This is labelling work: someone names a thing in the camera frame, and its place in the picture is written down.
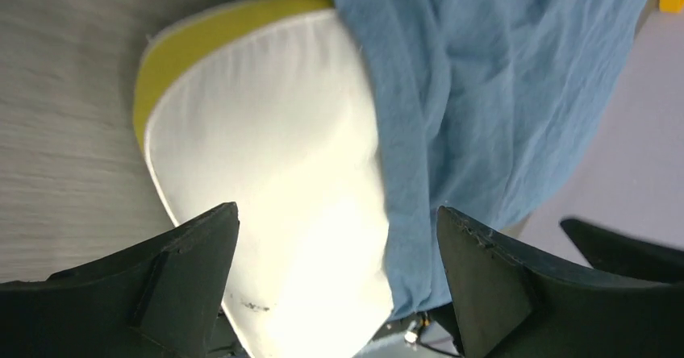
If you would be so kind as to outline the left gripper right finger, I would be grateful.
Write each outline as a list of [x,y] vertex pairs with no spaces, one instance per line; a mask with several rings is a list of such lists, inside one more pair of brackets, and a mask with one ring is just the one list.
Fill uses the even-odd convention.
[[683,354],[683,282],[575,264],[447,207],[436,234],[452,298],[437,320],[466,357]]

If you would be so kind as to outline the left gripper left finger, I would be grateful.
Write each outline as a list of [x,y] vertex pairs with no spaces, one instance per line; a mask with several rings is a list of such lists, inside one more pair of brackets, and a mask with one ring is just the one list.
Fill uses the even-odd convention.
[[223,203],[45,281],[3,283],[2,356],[237,356],[219,310],[239,227]]

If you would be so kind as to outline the white pillow with yellow band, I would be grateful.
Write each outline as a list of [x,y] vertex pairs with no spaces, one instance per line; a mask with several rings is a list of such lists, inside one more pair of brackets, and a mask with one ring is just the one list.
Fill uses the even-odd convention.
[[234,202],[222,306],[253,357],[352,357],[394,303],[373,94],[332,0],[239,0],[140,61],[140,150],[174,224]]

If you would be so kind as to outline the blue pillowcase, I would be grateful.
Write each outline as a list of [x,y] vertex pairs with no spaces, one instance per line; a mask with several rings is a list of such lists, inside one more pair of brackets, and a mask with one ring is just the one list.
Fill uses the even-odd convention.
[[647,0],[332,1],[373,83],[402,318],[451,302],[439,207],[502,229],[567,181]]

